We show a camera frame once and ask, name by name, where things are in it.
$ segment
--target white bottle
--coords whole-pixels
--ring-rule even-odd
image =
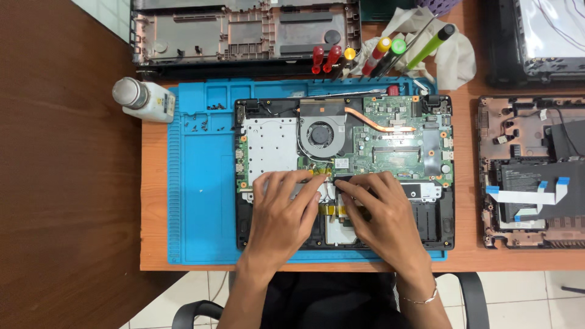
[[[173,121],[175,95],[156,83],[125,77],[113,85],[112,95],[126,114],[147,121]]]

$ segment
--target office chair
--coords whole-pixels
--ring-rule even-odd
[[[230,272],[230,282],[234,272]],[[435,277],[448,273],[434,273]],[[467,315],[467,329],[489,329],[490,320],[487,315],[486,297],[483,293],[481,280],[476,272],[451,273],[459,279],[465,312]],[[223,307],[209,300],[200,300],[185,304],[175,314],[172,329],[192,329],[196,316],[205,316],[219,320]]]

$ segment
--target blue silicone mat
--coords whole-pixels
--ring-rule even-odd
[[[429,91],[436,86],[417,79]],[[252,81],[208,80],[181,83],[170,90],[177,95],[174,121],[168,125],[168,262],[183,265],[234,264],[236,248],[235,154],[233,103],[240,98],[285,98],[366,91],[398,84],[401,95],[416,95],[417,86],[405,77],[380,81],[356,78]],[[226,109],[208,109],[213,105]],[[207,131],[201,123],[207,121]],[[447,252],[429,251],[434,261]],[[291,263],[379,262],[371,251],[299,251]]]

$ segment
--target bracelet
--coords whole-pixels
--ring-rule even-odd
[[[429,299],[427,299],[425,301],[411,300],[411,299],[408,299],[406,297],[402,297],[402,298],[410,301],[411,303],[415,303],[415,304],[428,304],[428,303],[432,302],[432,300],[435,299],[435,297],[437,296],[437,291],[438,291],[438,289],[437,289],[437,280],[435,278],[433,278],[433,280],[435,280],[435,292],[433,292],[433,296],[431,298],[429,298]]]

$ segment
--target wooden desk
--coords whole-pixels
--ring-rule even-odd
[[[449,259],[434,262],[435,272],[474,272],[502,270],[585,269],[585,250],[512,251],[503,246],[487,250],[480,238],[478,166],[475,116],[477,98],[496,94],[551,94],[550,90],[508,91],[486,86],[487,49],[481,38],[478,3],[465,0],[441,18],[457,25],[473,45],[477,60],[474,80],[456,91],[441,91],[453,99],[455,143],[455,249]],[[379,35],[385,25],[364,25],[362,38]],[[433,63],[428,65],[431,71]],[[557,93],[583,93],[559,90]],[[142,251],[141,270],[233,270],[233,265],[170,265],[167,263],[167,125],[144,122],[142,125]],[[391,270],[385,263],[286,264],[289,271],[365,272]]]

